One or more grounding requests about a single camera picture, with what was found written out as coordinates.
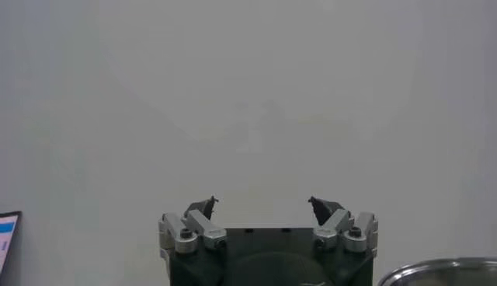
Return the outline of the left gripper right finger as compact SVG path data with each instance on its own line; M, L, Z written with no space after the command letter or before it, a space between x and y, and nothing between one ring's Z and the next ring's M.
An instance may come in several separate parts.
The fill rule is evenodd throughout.
M356 218L340 203L310 197L318 225L313 228L314 247L329 251L343 244L351 253L377 252L378 220L371 212L360 212Z

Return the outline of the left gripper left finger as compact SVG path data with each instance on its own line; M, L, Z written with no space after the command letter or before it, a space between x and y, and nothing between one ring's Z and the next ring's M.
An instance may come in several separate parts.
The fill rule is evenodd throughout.
M161 255L195 253L200 245L207 250L227 245L228 231L210 219L218 199L214 196L193 202L181 216L167 212L158 220L158 241Z

